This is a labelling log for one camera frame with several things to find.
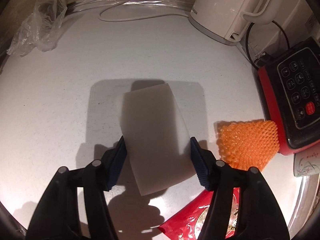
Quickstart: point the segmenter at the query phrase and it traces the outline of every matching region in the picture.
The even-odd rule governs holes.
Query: power cord
[[[277,23],[276,21],[272,21],[275,25],[277,25],[277,27],[281,30],[281,32],[283,33],[284,37],[285,37],[285,40],[287,42],[287,46],[288,46],[288,49],[290,49],[290,43],[289,43],[289,39],[288,39],[288,36],[287,34],[285,33],[284,29],[281,27],[281,25],[279,23]],[[253,62],[251,56],[250,56],[250,53],[249,53],[249,45],[248,45],[248,40],[249,40],[249,34],[250,34],[250,31],[253,27],[254,23],[250,23],[249,27],[248,27],[248,30],[247,30],[247,34],[245,36],[245,50],[246,50],[246,53],[247,53],[247,56],[248,56],[248,59],[251,63],[251,65],[256,69],[256,70],[259,70],[259,68],[255,65],[255,63]]]
[[[182,13],[182,12],[181,13],[180,12],[176,12],[176,13],[153,14],[153,15],[148,15],[148,16],[127,18],[127,19],[106,19],[106,18],[103,18],[101,16],[105,11],[107,11],[107,10],[109,10],[111,8],[114,8],[116,6],[122,5],[122,4],[124,4],[124,3],[128,2],[128,1],[130,1],[130,0],[123,0],[121,2],[118,2],[116,4],[111,5],[110,7],[106,8],[106,9],[103,9],[99,14],[98,19],[101,20],[101,21],[104,21],[104,22],[129,22],[129,21],[151,19],[151,18],[169,16],[169,15],[179,15],[179,16],[183,16],[183,17],[189,17],[189,15],[187,13]]]

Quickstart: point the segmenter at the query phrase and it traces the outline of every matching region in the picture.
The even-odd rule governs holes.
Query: white sponge
[[[125,93],[117,106],[141,195],[166,189],[195,174],[190,136],[168,84]]]

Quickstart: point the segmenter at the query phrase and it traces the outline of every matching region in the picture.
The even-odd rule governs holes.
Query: red package
[[[197,239],[210,206],[213,192],[204,190],[193,201],[158,227],[171,240]],[[235,233],[239,209],[239,188],[233,189],[231,214],[226,238]]]

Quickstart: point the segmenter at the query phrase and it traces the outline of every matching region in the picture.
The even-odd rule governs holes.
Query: ceramic cup
[[[320,143],[295,154],[293,173],[296,177],[320,173]]]

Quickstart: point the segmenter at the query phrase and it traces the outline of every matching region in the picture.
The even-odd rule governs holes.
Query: red button
[[[308,115],[314,114],[315,111],[316,111],[316,108],[313,102],[309,102],[306,104],[306,112]]]

